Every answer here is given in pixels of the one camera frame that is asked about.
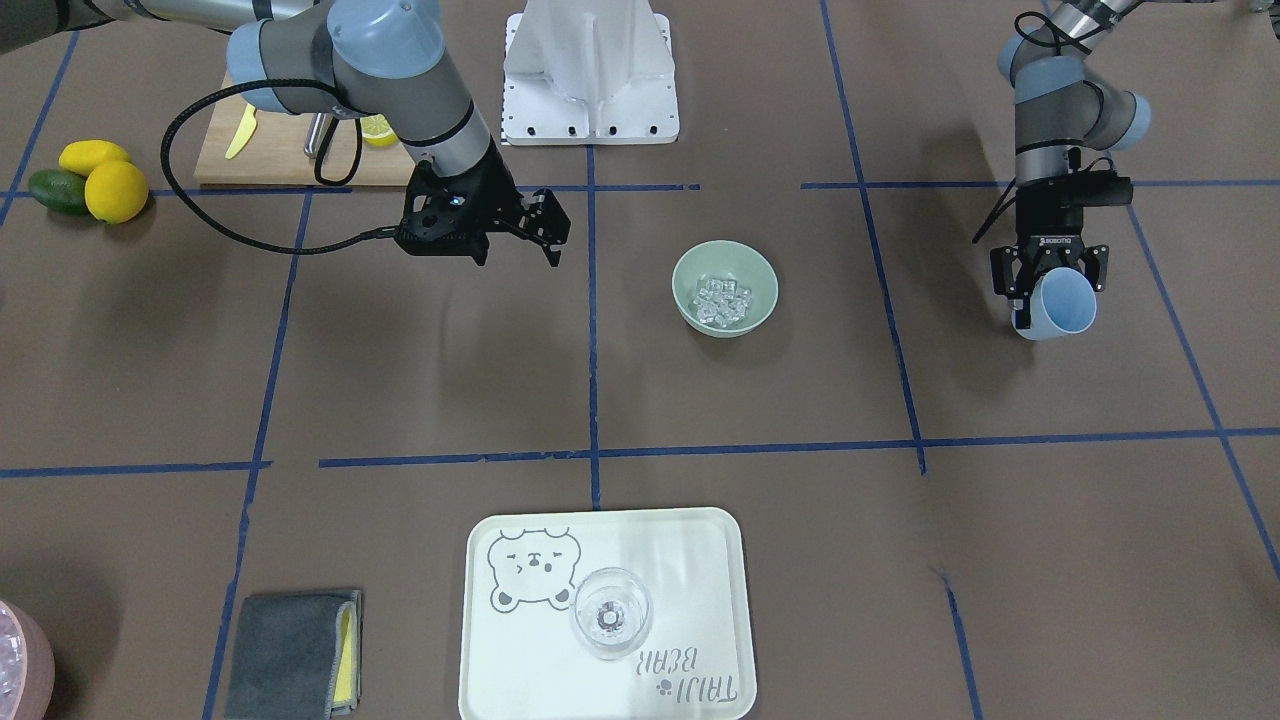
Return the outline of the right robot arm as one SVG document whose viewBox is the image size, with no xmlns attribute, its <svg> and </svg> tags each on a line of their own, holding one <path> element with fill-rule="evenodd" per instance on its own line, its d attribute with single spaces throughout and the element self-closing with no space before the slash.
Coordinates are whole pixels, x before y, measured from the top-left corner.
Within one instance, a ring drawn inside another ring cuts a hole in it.
<svg viewBox="0 0 1280 720">
<path fill-rule="evenodd" d="M 521 193 L 497 141 L 448 54 L 436 1 L 5 1 L 3 51 L 113 22 L 187 23 L 227 35 L 230 86 L 166 127 L 160 167 L 173 193 L 210 215 L 175 178 L 170 151 L 196 113 L 243 96 L 261 111 L 321 113 L 334 120 L 384 117 L 413 161 L 396 225 L 316 247 L 335 252 L 392 240 L 412 256 L 485 264 L 490 234 L 535 243 L 550 266 L 571 222 L 548 188 Z"/>
</svg>

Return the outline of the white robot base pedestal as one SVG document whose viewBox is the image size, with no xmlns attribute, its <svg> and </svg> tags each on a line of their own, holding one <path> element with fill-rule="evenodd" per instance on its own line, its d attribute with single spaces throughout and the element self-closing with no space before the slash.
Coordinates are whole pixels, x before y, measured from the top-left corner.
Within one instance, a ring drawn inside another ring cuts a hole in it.
<svg viewBox="0 0 1280 720">
<path fill-rule="evenodd" d="M 500 141 L 664 145 L 681 133 L 669 18 L 648 1 L 529 1 L 504 31 Z"/>
</svg>

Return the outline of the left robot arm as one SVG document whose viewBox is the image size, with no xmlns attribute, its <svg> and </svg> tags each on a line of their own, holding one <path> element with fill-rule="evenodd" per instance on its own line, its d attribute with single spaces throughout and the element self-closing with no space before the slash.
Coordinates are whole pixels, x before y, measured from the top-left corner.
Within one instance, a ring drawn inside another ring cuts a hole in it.
<svg viewBox="0 0 1280 720">
<path fill-rule="evenodd" d="M 1043 341 L 1088 331 L 1106 288 L 1108 246 L 1084 241 L 1091 208 L 1126 208 L 1132 179 L 1110 159 L 1138 143 L 1152 111 L 1087 65 L 1134 1 L 1062 1 L 1025 12 L 998 58 L 1014 92 L 1015 174 L 983 227 L 1012 211 L 1016 240 L 991 250 L 993 291 L 1020 337 Z"/>
</svg>

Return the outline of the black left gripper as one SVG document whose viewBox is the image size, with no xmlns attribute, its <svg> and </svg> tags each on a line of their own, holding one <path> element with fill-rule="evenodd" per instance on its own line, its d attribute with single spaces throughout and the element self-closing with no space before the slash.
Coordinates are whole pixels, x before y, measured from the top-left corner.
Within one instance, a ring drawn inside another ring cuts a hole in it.
<svg viewBox="0 0 1280 720">
<path fill-rule="evenodd" d="M 1106 288 L 1108 246 L 1083 243 L 1084 205 L 1079 179 L 1039 179 L 1015 190 L 1015 246 L 991 249 L 993 291 L 1009 300 L 1012 327 L 1030 331 L 1030 299 L 1041 266 L 1078 266 L 1091 288 Z"/>
</svg>

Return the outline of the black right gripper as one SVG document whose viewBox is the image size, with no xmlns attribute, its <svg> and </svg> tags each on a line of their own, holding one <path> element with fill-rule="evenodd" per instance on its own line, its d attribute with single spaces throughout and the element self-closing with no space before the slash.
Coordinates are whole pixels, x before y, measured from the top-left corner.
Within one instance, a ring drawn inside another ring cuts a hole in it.
<svg viewBox="0 0 1280 720">
<path fill-rule="evenodd" d="M 486 152 L 476 167 L 449 177 L 439 176 L 429 161 L 421 161 L 410 177 L 410 188 L 449 190 L 467 195 L 477 231 L 486 238 L 483 265 L 488 260 L 489 234 L 494 232 L 536 245 L 549 266 L 561 265 L 562 249 L 572 227 L 568 214 L 550 190 L 536 190 L 522 199 L 494 150 Z"/>
</svg>

